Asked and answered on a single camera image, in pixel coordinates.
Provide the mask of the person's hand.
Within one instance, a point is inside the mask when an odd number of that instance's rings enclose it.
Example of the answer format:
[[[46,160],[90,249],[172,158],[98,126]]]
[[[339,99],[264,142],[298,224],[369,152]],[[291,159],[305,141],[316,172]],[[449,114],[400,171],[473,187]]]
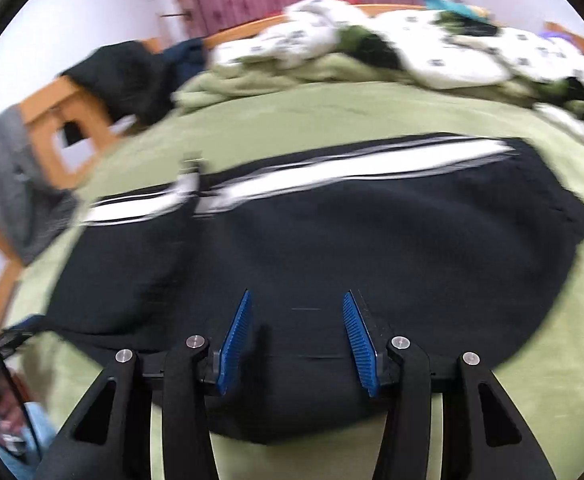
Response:
[[[0,446],[11,454],[24,453],[25,417],[8,382],[0,377]]]

